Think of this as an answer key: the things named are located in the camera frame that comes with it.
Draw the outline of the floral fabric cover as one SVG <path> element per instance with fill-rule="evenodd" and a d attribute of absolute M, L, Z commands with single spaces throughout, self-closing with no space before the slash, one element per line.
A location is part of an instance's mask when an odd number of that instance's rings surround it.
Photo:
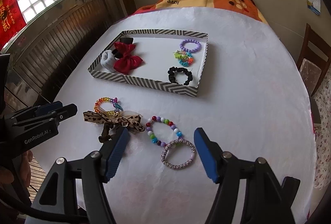
<path fill-rule="evenodd" d="M 330 183 L 330 78 L 325 77 L 314 95 L 321 123 L 314 127 L 317 161 L 314 188 L 322 189 Z"/>

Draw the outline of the black scrunchie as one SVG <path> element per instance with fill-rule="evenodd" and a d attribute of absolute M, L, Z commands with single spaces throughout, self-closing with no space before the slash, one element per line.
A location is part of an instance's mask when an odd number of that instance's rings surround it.
<path fill-rule="evenodd" d="M 170 67 L 167 73 L 169 82 L 173 84 L 178 84 L 178 78 L 185 86 L 188 86 L 193 81 L 192 72 L 184 67 Z"/>

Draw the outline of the red black hair bow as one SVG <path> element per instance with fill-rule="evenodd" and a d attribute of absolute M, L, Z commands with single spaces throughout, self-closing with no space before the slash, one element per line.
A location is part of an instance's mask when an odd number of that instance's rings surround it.
<path fill-rule="evenodd" d="M 113 68 L 119 73 L 128 75 L 133 69 L 138 68 L 143 63 L 143 60 L 133 55 L 136 45 L 133 44 L 133 38 L 120 37 L 120 40 L 114 43 L 112 54 L 115 58 Z"/>

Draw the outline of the white fluffy scrunchie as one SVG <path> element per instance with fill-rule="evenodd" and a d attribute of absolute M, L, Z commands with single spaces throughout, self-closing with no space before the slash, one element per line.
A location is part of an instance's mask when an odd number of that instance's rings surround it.
<path fill-rule="evenodd" d="M 115 69 L 114 69 L 115 62 L 116 62 L 116 58 L 113 55 L 111 50 L 105 50 L 102 53 L 100 64 L 103 68 L 107 69 L 110 72 L 114 72 L 115 71 Z"/>

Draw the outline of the red paper banner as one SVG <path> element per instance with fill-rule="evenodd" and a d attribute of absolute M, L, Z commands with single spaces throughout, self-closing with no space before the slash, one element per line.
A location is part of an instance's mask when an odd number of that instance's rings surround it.
<path fill-rule="evenodd" d="M 1 0 L 0 4 L 0 48 L 2 49 L 7 42 L 26 26 L 26 21 L 17 0 Z"/>

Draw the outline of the striped black white tray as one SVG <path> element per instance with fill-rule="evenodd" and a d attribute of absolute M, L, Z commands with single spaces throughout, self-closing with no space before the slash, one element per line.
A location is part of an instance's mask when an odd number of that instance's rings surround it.
<path fill-rule="evenodd" d="M 130 71 L 128 75 L 109 71 L 102 67 L 100 63 L 102 54 L 99 54 L 88 68 L 94 78 L 190 97 L 198 95 L 200 78 L 207 56 L 207 33 L 165 29 L 125 30 L 120 32 L 103 50 L 114 49 L 114 43 L 120 41 L 122 37 L 133 38 L 133 43 L 136 45 L 133 53 L 142 58 L 141 66 Z M 168 79 L 168 70 L 171 67 L 181 66 L 173 53 L 180 50 L 180 43 L 184 40 L 195 40 L 201 44 L 201 49 L 193 54 L 194 62 L 187 67 L 187 70 L 192 73 L 192 81 L 187 86 L 184 85 L 185 77 L 182 75 L 177 80 L 178 84 L 170 83 Z"/>

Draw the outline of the leopard print bow scrunchie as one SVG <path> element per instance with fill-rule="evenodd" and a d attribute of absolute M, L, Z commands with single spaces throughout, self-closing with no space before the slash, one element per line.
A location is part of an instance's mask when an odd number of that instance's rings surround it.
<path fill-rule="evenodd" d="M 120 113 L 118 116 L 112 116 L 106 113 L 85 111 L 83 117 L 86 122 L 103 125 L 103 131 L 98 137 L 100 143 L 114 139 L 116 131 L 121 127 L 127 128 L 131 133 L 145 131 L 145 127 L 141 124 L 140 114 Z"/>

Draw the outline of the wooden chair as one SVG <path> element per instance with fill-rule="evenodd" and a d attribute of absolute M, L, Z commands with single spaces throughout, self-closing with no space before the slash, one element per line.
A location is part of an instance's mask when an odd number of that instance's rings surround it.
<path fill-rule="evenodd" d="M 319 56 L 310 47 L 313 44 L 327 60 Z M 310 96 L 320 87 L 330 67 L 330 45 L 326 43 L 307 23 L 297 68 Z"/>

